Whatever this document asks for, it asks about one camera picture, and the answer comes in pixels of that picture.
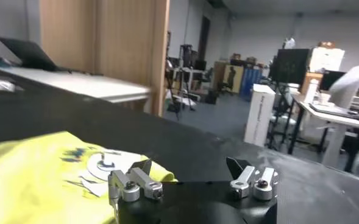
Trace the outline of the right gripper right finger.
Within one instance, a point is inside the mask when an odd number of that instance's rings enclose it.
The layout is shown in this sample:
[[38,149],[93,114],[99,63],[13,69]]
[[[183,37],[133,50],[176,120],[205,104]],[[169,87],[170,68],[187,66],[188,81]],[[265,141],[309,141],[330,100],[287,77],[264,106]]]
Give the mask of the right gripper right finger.
[[279,183],[278,172],[271,167],[257,170],[246,160],[226,158],[233,180],[230,189],[237,200],[253,196],[256,200],[271,201],[277,198],[277,185]]

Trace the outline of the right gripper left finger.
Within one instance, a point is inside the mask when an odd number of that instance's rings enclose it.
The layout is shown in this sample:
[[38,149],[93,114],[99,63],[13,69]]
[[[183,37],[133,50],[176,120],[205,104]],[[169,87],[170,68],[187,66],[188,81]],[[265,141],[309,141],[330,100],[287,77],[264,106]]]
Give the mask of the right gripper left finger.
[[115,215],[119,214],[119,201],[135,202],[140,198],[140,192],[146,198],[160,200],[163,197],[163,185],[154,181],[150,176],[152,161],[135,162],[124,173],[121,170],[113,170],[108,175],[108,199]]

